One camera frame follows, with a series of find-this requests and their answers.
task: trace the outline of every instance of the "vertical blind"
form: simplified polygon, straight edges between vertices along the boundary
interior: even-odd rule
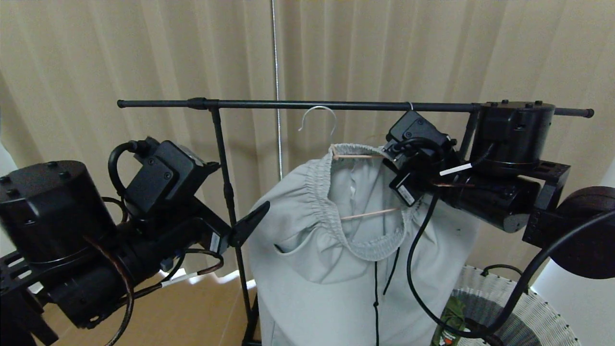
[[[594,108],[553,120],[543,159],[572,165],[564,196],[615,156],[615,2],[274,0],[281,99],[485,102]],[[207,112],[120,110],[117,99],[274,99],[269,1],[2,1],[2,142],[18,166],[86,163],[113,195],[108,153],[151,135],[218,159]],[[281,112],[283,173],[325,154],[333,118]],[[461,139],[467,115],[424,113]],[[401,113],[337,111],[334,142],[384,144]],[[238,214],[279,179],[272,110],[222,110]],[[120,161],[128,182],[138,164]],[[197,195],[226,217],[220,173]],[[469,263],[524,267],[536,248],[487,225]],[[226,271],[234,264],[229,257]],[[202,266],[201,260],[195,264]]]

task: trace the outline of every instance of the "drawstring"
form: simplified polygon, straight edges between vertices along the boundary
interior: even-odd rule
[[[378,262],[374,262],[374,279],[376,284],[374,285],[374,311],[376,312],[376,346],[380,346],[380,332],[378,330]]]
[[[395,260],[393,261],[393,268],[391,269],[391,274],[389,275],[389,279],[386,281],[386,286],[384,287],[383,296],[386,294],[386,291],[389,289],[389,285],[391,284],[391,280],[393,279],[393,273],[395,273],[395,268],[397,267],[397,259],[399,259],[399,249],[395,252]]]

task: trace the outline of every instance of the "wooden floor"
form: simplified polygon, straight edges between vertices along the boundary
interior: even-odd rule
[[[250,293],[254,299],[255,290]],[[45,306],[43,317],[60,337],[54,346],[104,345],[117,331],[124,309],[92,330],[75,328],[53,304]],[[196,284],[174,284],[137,299],[130,324],[116,345],[240,346],[246,323],[239,279],[219,283],[206,275]]]

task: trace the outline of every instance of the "hanger hook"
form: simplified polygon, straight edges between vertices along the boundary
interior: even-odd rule
[[[303,130],[303,126],[305,125],[305,122],[306,122],[306,115],[308,115],[308,113],[313,110],[328,110],[329,112],[331,112],[331,114],[333,114],[333,120],[334,120],[333,129],[331,130],[331,134],[329,134],[329,141],[333,142],[333,134],[335,133],[335,127],[337,127],[338,125],[338,116],[335,115],[335,112],[327,106],[314,106],[308,109],[305,113],[303,113],[303,118],[301,118],[301,127],[297,131]]]

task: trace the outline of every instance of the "white wicker basket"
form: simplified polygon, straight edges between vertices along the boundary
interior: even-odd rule
[[[465,304],[466,318],[488,326],[506,304],[516,282],[465,266],[452,296]],[[495,333],[506,346],[577,346],[581,343],[566,321],[537,293],[523,294],[513,314]],[[484,346],[482,339],[461,339],[459,346]]]

